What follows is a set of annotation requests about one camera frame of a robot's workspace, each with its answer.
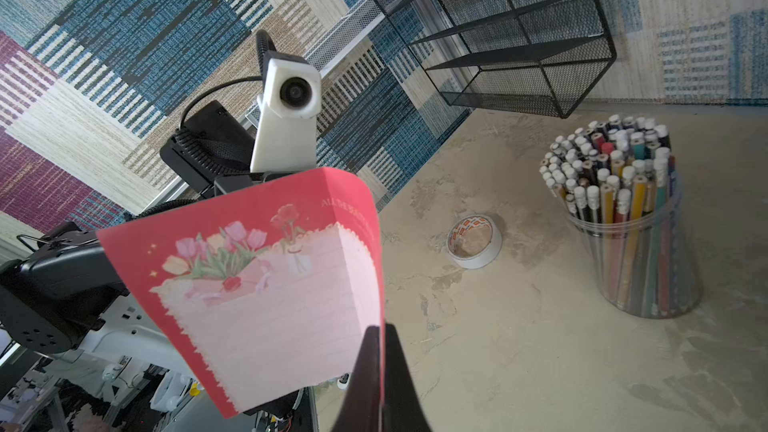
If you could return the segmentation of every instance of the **clear plastic cup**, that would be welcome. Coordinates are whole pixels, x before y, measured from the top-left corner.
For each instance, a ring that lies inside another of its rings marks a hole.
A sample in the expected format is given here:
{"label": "clear plastic cup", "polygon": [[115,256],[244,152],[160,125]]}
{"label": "clear plastic cup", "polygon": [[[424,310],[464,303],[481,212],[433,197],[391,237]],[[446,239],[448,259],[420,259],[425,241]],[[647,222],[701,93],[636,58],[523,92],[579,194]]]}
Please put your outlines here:
{"label": "clear plastic cup", "polygon": [[671,318],[701,300],[701,280],[680,220],[677,180],[664,207],[637,220],[594,224],[568,214],[594,262],[600,293],[624,312]]}

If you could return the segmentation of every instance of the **yellow tulip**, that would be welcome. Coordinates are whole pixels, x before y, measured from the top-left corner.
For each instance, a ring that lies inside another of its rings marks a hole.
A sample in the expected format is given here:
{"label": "yellow tulip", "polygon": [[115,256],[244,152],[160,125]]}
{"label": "yellow tulip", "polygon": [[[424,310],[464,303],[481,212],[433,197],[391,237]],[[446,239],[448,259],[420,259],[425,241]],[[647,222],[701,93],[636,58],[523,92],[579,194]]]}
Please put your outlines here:
{"label": "yellow tulip", "polygon": [[187,261],[181,257],[171,255],[165,260],[165,264],[163,264],[163,270],[173,275],[181,275],[188,272],[190,267],[189,264],[187,264]]}
{"label": "yellow tulip", "polygon": [[214,252],[222,248],[225,244],[224,237],[221,234],[213,234],[205,239],[205,241],[208,242],[208,245],[210,245],[210,248],[213,249]]}

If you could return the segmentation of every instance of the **patterned wall covering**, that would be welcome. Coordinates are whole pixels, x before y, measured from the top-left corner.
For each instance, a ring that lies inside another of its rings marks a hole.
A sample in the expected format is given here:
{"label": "patterned wall covering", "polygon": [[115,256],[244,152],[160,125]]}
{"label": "patterned wall covering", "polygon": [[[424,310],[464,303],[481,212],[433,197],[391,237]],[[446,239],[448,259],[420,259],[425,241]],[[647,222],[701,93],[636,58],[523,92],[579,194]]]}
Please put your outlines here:
{"label": "patterned wall covering", "polygon": [[[301,55],[357,1],[0,0],[0,239],[140,212],[174,178],[158,150],[190,98],[256,73],[255,30]],[[602,1],[618,61],[591,99],[768,104],[768,0]],[[426,34],[413,10],[397,25]],[[239,116],[259,87],[213,98]],[[319,163],[357,173],[379,208],[470,112],[386,21],[323,89]]]}

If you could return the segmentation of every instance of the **camera lens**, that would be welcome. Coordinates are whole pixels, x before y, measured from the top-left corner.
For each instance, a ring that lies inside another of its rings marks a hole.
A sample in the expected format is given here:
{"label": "camera lens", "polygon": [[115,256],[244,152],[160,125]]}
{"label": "camera lens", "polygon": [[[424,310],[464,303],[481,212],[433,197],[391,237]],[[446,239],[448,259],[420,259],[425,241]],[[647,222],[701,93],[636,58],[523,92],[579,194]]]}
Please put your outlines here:
{"label": "camera lens", "polygon": [[280,98],[291,107],[304,107],[312,98],[310,84],[301,77],[291,77],[283,82]]}

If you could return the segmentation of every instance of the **red paper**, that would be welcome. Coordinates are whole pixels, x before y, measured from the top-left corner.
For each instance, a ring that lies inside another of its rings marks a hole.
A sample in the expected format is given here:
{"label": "red paper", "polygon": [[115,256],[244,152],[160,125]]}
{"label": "red paper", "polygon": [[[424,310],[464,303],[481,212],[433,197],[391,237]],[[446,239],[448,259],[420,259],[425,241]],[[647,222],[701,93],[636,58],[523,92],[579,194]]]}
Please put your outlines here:
{"label": "red paper", "polygon": [[309,170],[98,237],[226,418],[350,372],[366,328],[383,325],[376,205],[348,172]]}

